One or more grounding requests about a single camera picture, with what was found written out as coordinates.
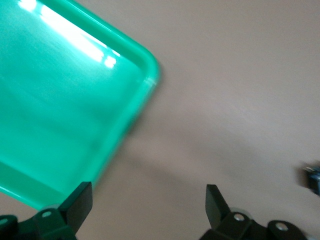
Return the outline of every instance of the green tray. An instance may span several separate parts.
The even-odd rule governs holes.
[[[41,209],[97,183],[158,64],[72,0],[3,0],[0,33],[0,191]]]

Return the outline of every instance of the beige surface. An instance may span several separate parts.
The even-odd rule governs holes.
[[[196,240],[209,228],[207,183],[260,224],[284,219],[320,238],[320,198],[295,174],[320,159],[320,1],[79,2],[162,67],[80,240]]]

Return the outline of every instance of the green plastic tray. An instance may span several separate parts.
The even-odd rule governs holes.
[[[158,64],[72,0],[3,0],[0,33],[0,191],[41,209],[97,182]]]

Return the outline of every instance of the black mechanical part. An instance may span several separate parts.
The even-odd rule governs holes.
[[[307,167],[304,169],[308,188],[320,196],[320,166]]]
[[[58,209],[41,210],[20,223],[14,215],[0,216],[0,240],[77,240],[92,205],[92,184],[82,182]]]
[[[207,185],[205,211],[212,229],[200,240],[306,240],[292,223],[270,221],[267,227],[241,212],[232,212],[216,185]]]

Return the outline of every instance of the screw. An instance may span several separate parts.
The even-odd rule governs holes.
[[[49,217],[50,215],[51,215],[50,211],[45,211],[44,213],[42,213],[43,218]]]
[[[242,222],[242,221],[245,220],[245,217],[242,216],[242,215],[239,214],[239,213],[236,213],[233,217],[234,217],[235,220],[240,221],[240,222]]]
[[[286,231],[289,230],[288,227],[287,227],[287,225],[285,225],[285,224],[282,223],[282,222],[277,222],[277,223],[275,224],[275,226],[276,226],[276,228],[279,229],[280,231],[286,232]]]
[[[0,225],[1,225],[1,224],[6,224],[7,222],[8,222],[8,219],[7,219],[7,218],[1,219],[1,220],[0,220]]]

